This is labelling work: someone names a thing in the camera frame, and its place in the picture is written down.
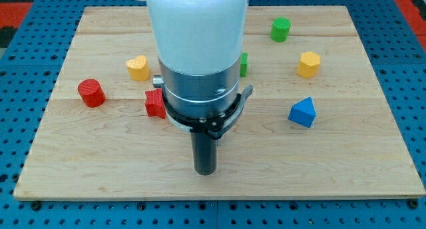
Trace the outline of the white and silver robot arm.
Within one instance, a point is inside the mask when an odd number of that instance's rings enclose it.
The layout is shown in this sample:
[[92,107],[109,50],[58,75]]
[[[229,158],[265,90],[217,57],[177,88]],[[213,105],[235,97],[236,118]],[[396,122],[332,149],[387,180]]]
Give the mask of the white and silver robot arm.
[[167,103],[212,118],[236,100],[249,0],[137,0],[148,7]]

